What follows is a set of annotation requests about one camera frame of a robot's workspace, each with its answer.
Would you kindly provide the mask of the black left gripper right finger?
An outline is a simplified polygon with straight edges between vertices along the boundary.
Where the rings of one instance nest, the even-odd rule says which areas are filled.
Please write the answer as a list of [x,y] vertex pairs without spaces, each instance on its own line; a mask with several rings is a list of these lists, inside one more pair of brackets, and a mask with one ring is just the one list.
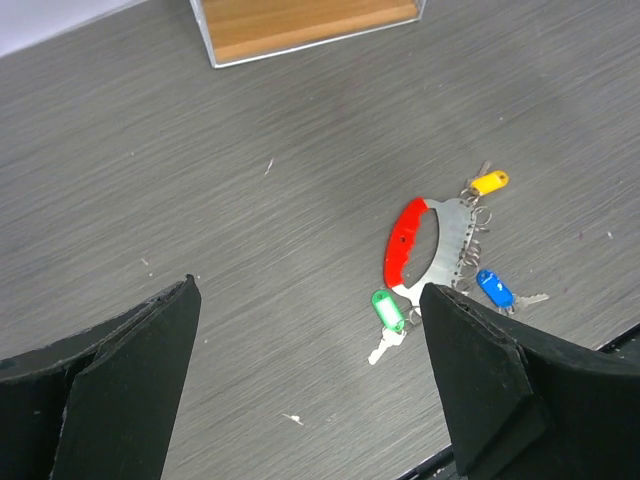
[[635,479],[639,330],[589,349],[428,284],[431,366],[460,479]]

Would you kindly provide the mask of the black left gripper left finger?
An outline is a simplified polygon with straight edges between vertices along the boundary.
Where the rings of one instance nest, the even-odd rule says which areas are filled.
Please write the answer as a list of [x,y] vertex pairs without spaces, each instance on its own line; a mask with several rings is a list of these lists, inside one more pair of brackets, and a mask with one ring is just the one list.
[[2,359],[2,478],[161,478],[201,303],[188,275],[116,317]]

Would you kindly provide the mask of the red handled metal key organizer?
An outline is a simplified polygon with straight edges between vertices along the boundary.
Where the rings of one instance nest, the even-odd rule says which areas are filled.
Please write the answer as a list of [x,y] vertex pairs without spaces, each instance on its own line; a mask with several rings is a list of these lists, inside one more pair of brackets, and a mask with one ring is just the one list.
[[[423,275],[410,287],[405,285],[403,271],[410,261],[411,251],[421,227],[422,216],[433,212],[437,220],[437,245],[434,257]],[[387,288],[409,301],[409,314],[420,315],[419,301],[428,283],[445,285],[463,293],[479,270],[480,244],[476,232],[486,232],[492,213],[475,201],[451,198],[437,201],[416,197],[398,216],[389,236],[383,261],[383,279]]]

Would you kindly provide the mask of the yellow tagged key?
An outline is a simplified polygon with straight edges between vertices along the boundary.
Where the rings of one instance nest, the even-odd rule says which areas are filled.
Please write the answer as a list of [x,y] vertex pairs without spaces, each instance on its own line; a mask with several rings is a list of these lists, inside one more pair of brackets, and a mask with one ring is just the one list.
[[503,170],[492,170],[489,161],[485,161],[477,174],[469,178],[459,193],[459,198],[467,205],[476,205],[478,201],[501,188],[510,181],[509,175]]

